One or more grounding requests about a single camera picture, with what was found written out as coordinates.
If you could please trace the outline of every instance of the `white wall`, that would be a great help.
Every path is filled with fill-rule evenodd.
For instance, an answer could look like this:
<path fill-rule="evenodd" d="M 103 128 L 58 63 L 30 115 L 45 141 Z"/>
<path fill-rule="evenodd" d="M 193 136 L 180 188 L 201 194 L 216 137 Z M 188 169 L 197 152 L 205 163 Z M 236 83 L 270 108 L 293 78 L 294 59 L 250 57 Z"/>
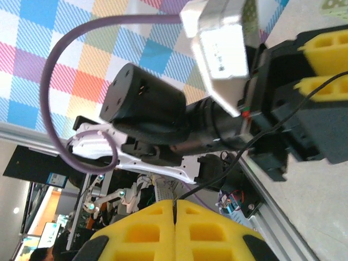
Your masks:
<path fill-rule="evenodd" d="M 0 140 L 0 260 L 9 260 L 20 239 L 29 182 L 2 176 L 17 145 Z M 14 208 L 20 211 L 13 213 Z"/>
<path fill-rule="evenodd" d="M 56 214 L 69 215 L 74 210 L 79 189 L 74 187 L 70 181 L 66 182 L 65 188 L 61 191 Z"/>

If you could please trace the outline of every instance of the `black cylindrical motor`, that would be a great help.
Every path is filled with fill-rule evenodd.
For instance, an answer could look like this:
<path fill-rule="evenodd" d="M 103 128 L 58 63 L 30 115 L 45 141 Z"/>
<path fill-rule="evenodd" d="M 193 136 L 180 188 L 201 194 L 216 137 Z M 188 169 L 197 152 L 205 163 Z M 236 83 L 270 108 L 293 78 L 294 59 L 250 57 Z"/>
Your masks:
<path fill-rule="evenodd" d="M 187 139 L 184 93 L 143 69 L 126 64 L 109 86 L 100 117 L 148 144 Z"/>
<path fill-rule="evenodd" d="M 231 117 L 211 97 L 190 104 L 186 109 L 190 135 L 186 141 L 172 145 L 180 155 L 196 155 L 223 150 L 239 150 L 245 142 L 240 137 L 244 119 Z"/>

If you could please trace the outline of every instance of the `colorful plaid tablecloth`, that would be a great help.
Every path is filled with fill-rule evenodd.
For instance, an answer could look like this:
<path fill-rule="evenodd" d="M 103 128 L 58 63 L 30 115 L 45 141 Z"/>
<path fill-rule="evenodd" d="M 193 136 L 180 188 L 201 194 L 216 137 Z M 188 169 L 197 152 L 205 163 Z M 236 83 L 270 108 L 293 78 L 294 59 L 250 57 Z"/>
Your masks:
<path fill-rule="evenodd" d="M 46 132 L 39 81 L 54 44 L 77 25 L 109 15 L 177 14 L 188 0 L 0 0 L 0 121 Z M 288 0 L 259 0 L 260 37 L 271 32 Z M 126 63 L 183 90 L 188 103 L 204 97 L 190 41 L 180 24 L 113 26 L 81 36 L 64 52 L 51 82 L 50 105 L 59 136 L 77 115 L 98 120 L 107 87 Z"/>

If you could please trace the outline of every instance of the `grey floor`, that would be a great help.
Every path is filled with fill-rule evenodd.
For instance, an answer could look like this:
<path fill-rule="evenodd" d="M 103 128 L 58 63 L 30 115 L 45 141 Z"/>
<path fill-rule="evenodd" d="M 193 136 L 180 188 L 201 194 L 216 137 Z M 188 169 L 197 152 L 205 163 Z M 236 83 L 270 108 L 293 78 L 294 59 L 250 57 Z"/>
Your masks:
<path fill-rule="evenodd" d="M 290 0 L 270 37 L 269 46 L 306 30 L 345 24 L 321 16 L 322 1 Z M 348 163 L 298 163 L 291 159 L 284 183 L 257 176 L 321 260 L 348 260 Z"/>

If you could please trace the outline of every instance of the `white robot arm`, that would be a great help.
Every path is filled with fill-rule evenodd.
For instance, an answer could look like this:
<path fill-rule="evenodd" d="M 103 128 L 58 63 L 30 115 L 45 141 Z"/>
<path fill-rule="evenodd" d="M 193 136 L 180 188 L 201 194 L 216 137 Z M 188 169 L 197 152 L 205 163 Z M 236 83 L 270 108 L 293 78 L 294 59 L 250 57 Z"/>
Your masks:
<path fill-rule="evenodd" d="M 167 183 L 168 180 L 155 174 L 139 175 L 136 182 L 134 182 L 130 188 L 119 188 L 115 192 L 104 196 L 100 193 L 97 185 L 102 183 L 106 175 L 98 175 L 92 184 L 86 189 L 83 208 L 86 212 L 93 214 L 95 219 L 99 215 L 102 204 L 110 201 L 113 201 L 113 206 L 118 206 L 117 212 L 119 212 L 122 205 L 124 206 L 124 214 L 137 212 L 139 210 L 142 191 L 149 188 L 151 185 L 154 186 L 156 200 L 159 200 L 158 197 L 163 197 L 163 195 L 173 198 L 173 194 L 168 194 L 167 191 L 168 188 L 171 190 L 171 185 Z"/>
<path fill-rule="evenodd" d="M 119 154 L 119 164 L 117 168 L 133 171 L 141 174 L 156 173 L 177 178 L 188 184 L 195 184 L 195 177 L 198 176 L 200 163 L 197 161 L 198 156 L 184 156 L 181 166 L 168 167 L 157 166 L 141 161 L 141 159 L 122 152 L 121 145 L 127 140 L 127 135 L 117 131 L 111 124 L 92 125 L 82 123 L 76 133 L 84 131 L 98 130 L 108 132 L 117 144 Z M 74 139 L 70 145 L 72 153 L 83 158 L 98 159 L 100 157 L 111 156 L 112 151 L 108 142 L 100 135 L 88 135 L 80 139 Z"/>

